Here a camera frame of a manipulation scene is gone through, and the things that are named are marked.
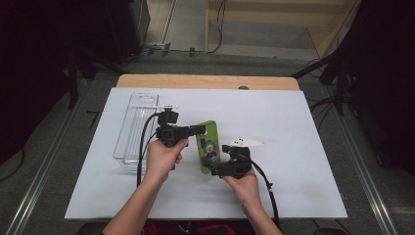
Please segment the dark cabinet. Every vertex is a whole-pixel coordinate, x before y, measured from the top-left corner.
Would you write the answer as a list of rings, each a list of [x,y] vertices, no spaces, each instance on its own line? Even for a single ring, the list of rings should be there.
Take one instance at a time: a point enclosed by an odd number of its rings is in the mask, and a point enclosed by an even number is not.
[[[147,0],[106,0],[106,4],[117,56],[123,61],[138,55],[151,21]]]

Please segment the person's right hand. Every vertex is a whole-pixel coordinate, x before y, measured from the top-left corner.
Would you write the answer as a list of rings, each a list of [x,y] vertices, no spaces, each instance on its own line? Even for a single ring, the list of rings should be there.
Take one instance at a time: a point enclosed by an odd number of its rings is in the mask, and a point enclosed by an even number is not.
[[[223,176],[223,179],[233,189],[235,196],[245,211],[249,212],[262,207],[258,180],[253,169],[250,169],[240,179],[232,176]]]

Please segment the green cartoon phone case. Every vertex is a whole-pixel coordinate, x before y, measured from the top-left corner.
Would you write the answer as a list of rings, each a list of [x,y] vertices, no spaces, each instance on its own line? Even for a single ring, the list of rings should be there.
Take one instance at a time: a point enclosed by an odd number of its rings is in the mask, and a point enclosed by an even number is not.
[[[214,120],[201,122],[205,132],[196,135],[201,172],[210,174],[210,166],[220,161],[217,125]]]

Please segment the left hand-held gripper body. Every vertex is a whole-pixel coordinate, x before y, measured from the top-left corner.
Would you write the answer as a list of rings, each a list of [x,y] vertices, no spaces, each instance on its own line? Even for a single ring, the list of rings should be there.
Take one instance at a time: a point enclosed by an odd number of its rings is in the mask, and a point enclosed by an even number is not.
[[[188,126],[177,126],[179,114],[174,111],[172,106],[162,106],[162,111],[157,113],[158,125],[156,136],[162,141],[164,146],[173,147],[180,140],[189,137]]]

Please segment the person's left hand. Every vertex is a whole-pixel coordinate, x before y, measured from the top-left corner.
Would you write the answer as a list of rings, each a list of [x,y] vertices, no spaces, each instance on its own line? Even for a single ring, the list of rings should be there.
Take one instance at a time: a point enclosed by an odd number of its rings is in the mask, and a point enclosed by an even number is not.
[[[181,152],[188,146],[187,139],[180,140],[173,147],[166,147],[161,140],[153,141],[148,148],[145,181],[163,183],[169,172],[183,159]]]

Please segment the wooden table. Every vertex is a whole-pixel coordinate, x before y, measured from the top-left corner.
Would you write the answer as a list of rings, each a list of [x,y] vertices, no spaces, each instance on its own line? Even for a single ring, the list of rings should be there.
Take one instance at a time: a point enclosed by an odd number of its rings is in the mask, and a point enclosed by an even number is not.
[[[196,74],[123,74],[117,87],[177,88],[177,89],[242,89],[299,91],[293,77],[196,75]]]

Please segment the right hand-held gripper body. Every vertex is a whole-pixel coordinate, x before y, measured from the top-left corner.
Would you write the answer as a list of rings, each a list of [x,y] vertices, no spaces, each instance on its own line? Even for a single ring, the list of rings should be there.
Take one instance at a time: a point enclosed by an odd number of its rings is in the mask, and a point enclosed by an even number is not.
[[[252,168],[252,158],[250,147],[261,147],[265,143],[245,137],[238,137],[230,141],[227,145],[234,146],[235,150],[228,154],[230,159],[227,162],[225,176],[242,178]]]

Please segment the black metal stand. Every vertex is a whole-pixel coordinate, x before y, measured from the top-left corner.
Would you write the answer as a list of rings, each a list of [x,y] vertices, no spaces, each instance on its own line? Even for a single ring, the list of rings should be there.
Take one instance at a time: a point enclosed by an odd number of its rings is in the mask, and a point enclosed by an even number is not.
[[[72,45],[68,50],[68,78],[69,78],[69,109],[72,110],[78,101],[78,71],[81,72],[84,78],[93,79],[97,74],[94,68],[94,63],[101,64],[106,69],[113,71],[118,75],[126,74],[126,71],[116,66],[110,61],[100,57],[92,50]]]
[[[344,55],[339,50],[335,50],[327,57],[318,60],[317,62],[305,67],[292,74],[292,77],[299,79],[312,71],[316,71],[324,67],[319,81],[323,85],[330,85],[334,80],[337,81],[336,93],[334,98],[334,105],[339,115],[344,114],[342,99],[344,98],[344,90],[346,86],[346,61]]]

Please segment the white table board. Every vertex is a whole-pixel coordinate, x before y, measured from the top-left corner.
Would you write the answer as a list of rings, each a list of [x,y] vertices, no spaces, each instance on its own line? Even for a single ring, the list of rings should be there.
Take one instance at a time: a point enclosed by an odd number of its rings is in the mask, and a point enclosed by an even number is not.
[[[111,218],[136,188],[136,176],[115,161],[117,138],[134,88],[112,89],[67,208],[68,219]],[[178,108],[180,125],[214,120],[219,142],[258,141],[251,156],[270,187],[260,196],[282,218],[344,218],[346,209],[313,118],[300,91],[155,89],[162,105]],[[220,178],[203,174],[197,145],[162,186],[155,219],[240,219],[240,205]]]

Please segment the black curtain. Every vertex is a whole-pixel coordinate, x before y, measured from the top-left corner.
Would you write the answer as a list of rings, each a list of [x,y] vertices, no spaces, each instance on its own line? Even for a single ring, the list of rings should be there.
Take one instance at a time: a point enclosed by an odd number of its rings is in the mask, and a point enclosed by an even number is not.
[[[415,0],[361,0],[345,42],[358,118],[380,164],[415,176]]]
[[[0,0],[0,164],[69,91],[69,48],[95,7],[95,0]]]

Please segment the light wooden frame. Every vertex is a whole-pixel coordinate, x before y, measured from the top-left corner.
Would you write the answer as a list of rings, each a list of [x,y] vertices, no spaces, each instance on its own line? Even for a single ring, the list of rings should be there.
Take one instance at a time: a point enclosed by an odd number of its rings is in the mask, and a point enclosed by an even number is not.
[[[225,0],[225,19],[305,27],[316,56],[328,56],[361,0]]]

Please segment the person's red garment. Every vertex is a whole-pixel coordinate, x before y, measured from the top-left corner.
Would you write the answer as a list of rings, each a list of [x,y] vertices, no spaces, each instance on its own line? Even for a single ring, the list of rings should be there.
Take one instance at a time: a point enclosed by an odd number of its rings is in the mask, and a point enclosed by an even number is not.
[[[212,222],[179,222],[169,220],[148,220],[141,235],[236,235],[225,224]]]

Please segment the clear plastic container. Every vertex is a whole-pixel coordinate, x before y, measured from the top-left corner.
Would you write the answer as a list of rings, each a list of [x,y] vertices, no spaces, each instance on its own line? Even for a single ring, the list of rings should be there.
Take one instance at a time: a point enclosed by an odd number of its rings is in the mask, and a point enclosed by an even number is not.
[[[134,93],[123,119],[115,145],[114,159],[126,170],[136,170],[139,161],[140,143],[146,144],[155,131],[154,117],[144,128],[148,118],[157,112],[158,94]]]

